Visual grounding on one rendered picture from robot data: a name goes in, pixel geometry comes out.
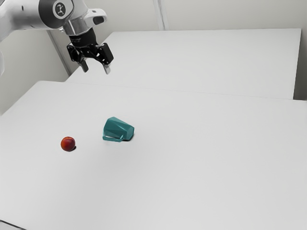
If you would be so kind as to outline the teal faceted mug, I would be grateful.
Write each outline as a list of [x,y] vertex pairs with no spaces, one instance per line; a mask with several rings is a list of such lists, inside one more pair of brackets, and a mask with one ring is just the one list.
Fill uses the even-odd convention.
[[103,128],[103,140],[122,142],[130,141],[134,137],[134,127],[116,118],[107,119]]

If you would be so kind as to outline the red round fruit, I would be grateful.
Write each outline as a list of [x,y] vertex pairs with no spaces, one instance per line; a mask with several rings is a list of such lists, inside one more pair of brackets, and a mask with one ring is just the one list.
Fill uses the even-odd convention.
[[75,148],[75,139],[72,137],[64,137],[60,146],[64,151],[72,151]]

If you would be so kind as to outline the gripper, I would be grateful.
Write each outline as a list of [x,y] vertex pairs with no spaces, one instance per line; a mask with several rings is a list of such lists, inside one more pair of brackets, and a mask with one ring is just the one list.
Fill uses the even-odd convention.
[[110,64],[114,60],[113,54],[107,43],[98,45],[93,28],[81,35],[69,36],[69,39],[71,41],[67,45],[69,56],[73,62],[76,62],[82,68],[83,72],[87,72],[89,68],[79,47],[86,47],[85,56],[101,63],[106,74],[111,72]]

